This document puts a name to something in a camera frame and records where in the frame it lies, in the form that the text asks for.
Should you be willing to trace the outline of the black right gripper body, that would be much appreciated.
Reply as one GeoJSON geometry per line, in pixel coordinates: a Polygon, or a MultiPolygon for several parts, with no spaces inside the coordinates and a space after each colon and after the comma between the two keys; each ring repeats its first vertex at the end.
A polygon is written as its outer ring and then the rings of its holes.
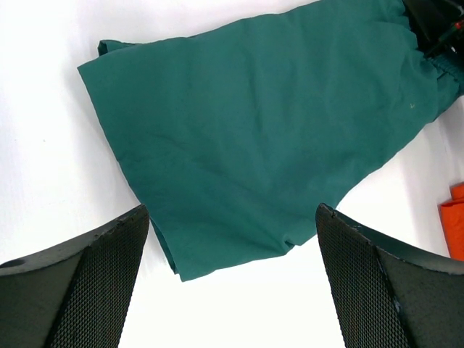
{"type": "Polygon", "coordinates": [[[463,0],[404,0],[419,49],[428,58],[463,58],[463,0]]]}

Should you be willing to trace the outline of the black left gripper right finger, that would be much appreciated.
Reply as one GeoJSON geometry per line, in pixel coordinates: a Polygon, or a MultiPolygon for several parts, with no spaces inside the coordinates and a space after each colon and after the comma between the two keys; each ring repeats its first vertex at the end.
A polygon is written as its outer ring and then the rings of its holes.
{"type": "Polygon", "coordinates": [[[326,204],[318,206],[315,222],[346,347],[463,346],[463,262],[326,204]]]}

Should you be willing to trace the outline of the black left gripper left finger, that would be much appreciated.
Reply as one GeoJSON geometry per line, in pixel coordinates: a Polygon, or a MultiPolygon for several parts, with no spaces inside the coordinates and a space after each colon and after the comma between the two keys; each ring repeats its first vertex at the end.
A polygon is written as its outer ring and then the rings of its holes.
{"type": "Polygon", "coordinates": [[[2,347],[117,347],[149,230],[139,205],[1,264],[2,347]]]}

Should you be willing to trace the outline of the orange shorts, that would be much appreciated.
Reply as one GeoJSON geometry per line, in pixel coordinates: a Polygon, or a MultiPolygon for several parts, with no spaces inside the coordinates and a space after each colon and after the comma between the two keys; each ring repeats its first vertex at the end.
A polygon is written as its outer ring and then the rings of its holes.
{"type": "Polygon", "coordinates": [[[450,257],[463,261],[463,183],[450,192],[451,199],[439,206],[442,228],[450,257]]]}

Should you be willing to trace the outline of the green shorts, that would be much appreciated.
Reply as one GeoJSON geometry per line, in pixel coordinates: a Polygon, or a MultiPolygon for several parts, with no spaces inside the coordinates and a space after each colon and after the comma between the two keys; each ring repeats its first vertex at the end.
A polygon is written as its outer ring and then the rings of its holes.
{"type": "Polygon", "coordinates": [[[316,1],[153,43],[101,41],[78,69],[183,281],[280,257],[463,94],[401,1],[316,1]]]}

